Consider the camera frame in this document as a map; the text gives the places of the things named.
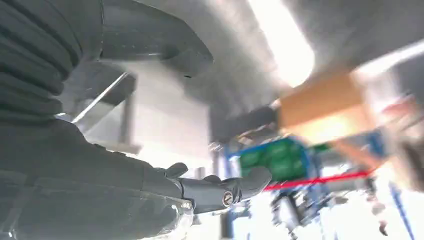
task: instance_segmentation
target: blue pole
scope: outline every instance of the blue pole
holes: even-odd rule
[[[384,158],[386,156],[386,151],[384,149],[384,142],[382,138],[382,134],[379,130],[376,130],[368,135],[368,141],[371,146],[371,151],[373,154]],[[393,198],[393,201],[396,205],[397,210],[399,211],[399,215],[402,219],[403,224],[405,225],[406,231],[408,232],[408,235],[411,240],[415,240],[411,224],[408,221],[407,214],[405,212],[404,206],[402,204],[401,200],[401,192],[398,190],[398,188],[393,184],[389,184],[391,197]]]

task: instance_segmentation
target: red line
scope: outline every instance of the red line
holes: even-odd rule
[[[288,181],[284,183],[277,183],[275,185],[269,185],[265,188],[265,191],[293,188],[293,187],[297,187],[301,185],[309,185],[309,184],[323,184],[328,182],[343,181],[347,179],[365,178],[365,177],[368,177],[370,174],[371,172],[363,171],[363,172],[345,173],[341,175],[334,175],[334,176],[327,176],[327,177],[317,177],[317,178],[305,179],[305,180]]]

